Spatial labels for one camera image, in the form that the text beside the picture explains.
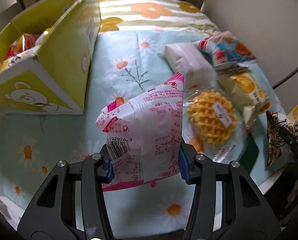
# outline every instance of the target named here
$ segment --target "label sticker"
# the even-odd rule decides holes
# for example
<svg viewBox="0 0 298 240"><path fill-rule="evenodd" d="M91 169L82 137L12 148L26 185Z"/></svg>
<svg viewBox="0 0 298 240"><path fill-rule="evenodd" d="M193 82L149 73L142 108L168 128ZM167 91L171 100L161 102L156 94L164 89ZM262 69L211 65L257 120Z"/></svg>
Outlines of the label sticker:
<svg viewBox="0 0 298 240"><path fill-rule="evenodd" d="M214 109L217 118L223 123L224 127L228 128L232 123L228 111L219 102L215 102L212 105L212 108Z"/></svg>
<svg viewBox="0 0 298 240"><path fill-rule="evenodd" d="M83 74L86 73L86 69L87 69L87 57L86 57L86 54L83 53L81 57L81 71Z"/></svg>
<svg viewBox="0 0 298 240"><path fill-rule="evenodd" d="M92 45L93 45L93 34L95 32L95 21L93 20L93 17L90 19L89 26L87 28L86 34L87 34L87 41L88 41L88 49L91 53Z"/></svg>

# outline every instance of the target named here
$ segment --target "red snack bag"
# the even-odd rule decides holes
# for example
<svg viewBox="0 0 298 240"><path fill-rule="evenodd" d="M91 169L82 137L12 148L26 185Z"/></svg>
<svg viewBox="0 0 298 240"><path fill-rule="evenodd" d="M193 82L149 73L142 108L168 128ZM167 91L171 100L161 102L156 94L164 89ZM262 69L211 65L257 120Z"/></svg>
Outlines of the red snack bag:
<svg viewBox="0 0 298 240"><path fill-rule="evenodd" d="M39 38L37 34L23 34L10 45L4 60L30 49L35 46L35 41Z"/></svg>

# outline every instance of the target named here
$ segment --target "clear plastic wrapper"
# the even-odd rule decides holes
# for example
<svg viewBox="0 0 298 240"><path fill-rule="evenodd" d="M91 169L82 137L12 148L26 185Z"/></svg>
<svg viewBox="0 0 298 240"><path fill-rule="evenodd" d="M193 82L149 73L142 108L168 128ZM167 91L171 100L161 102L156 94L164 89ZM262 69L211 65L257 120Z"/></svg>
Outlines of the clear plastic wrapper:
<svg viewBox="0 0 298 240"><path fill-rule="evenodd" d="M48 38L48 36L51 34L52 32L52 29L51 28L47 28L39 37L38 39L36 40L35 42L35 46L37 45L41 45L43 44L46 39Z"/></svg>
<svg viewBox="0 0 298 240"><path fill-rule="evenodd" d="M195 136L204 143L203 153L213 161L222 162L236 143L247 137L239 111L217 82L187 90L183 112Z"/></svg>
<svg viewBox="0 0 298 240"><path fill-rule="evenodd" d="M193 44L204 56L211 58L215 70L230 68L233 63L256 60L247 46L229 31L195 41Z"/></svg>
<svg viewBox="0 0 298 240"><path fill-rule="evenodd" d="M218 81L238 106L247 128L271 106L268 95L248 67L218 71Z"/></svg>

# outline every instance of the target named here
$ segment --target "black cable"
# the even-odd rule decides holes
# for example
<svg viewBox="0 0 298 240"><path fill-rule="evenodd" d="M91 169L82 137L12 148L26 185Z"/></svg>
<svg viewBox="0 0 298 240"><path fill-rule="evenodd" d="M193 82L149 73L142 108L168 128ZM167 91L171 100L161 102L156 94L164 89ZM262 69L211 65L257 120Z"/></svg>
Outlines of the black cable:
<svg viewBox="0 0 298 240"><path fill-rule="evenodd" d="M273 89L276 89L277 87L279 87L280 85L282 85L284 82L288 81L291 77L293 77L296 73L298 73L298 67L293 70L289 75L287 75L285 78L283 78L281 81L279 81L278 83L276 83L273 86Z"/></svg>

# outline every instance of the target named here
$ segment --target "metal screw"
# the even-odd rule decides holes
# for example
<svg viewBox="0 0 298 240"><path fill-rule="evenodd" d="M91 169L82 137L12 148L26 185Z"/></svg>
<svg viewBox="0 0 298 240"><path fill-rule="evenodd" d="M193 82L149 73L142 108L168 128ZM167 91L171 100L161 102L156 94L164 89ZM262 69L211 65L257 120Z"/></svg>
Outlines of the metal screw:
<svg viewBox="0 0 298 240"><path fill-rule="evenodd" d="M58 167L63 167L66 165L66 161L58 161L57 165Z"/></svg>
<svg viewBox="0 0 298 240"><path fill-rule="evenodd" d="M231 165L235 168L239 168L240 167L240 163L234 161L234 162L231 162Z"/></svg>
<svg viewBox="0 0 298 240"><path fill-rule="evenodd" d="M203 161L205 159L205 156L203 154L197 154L196 155L196 158L199 160L199 161Z"/></svg>
<svg viewBox="0 0 298 240"><path fill-rule="evenodd" d="M101 158L101 154L100 153L95 153L95 154L93 154L92 155L92 158L94 159L94 160L99 160L100 158Z"/></svg>

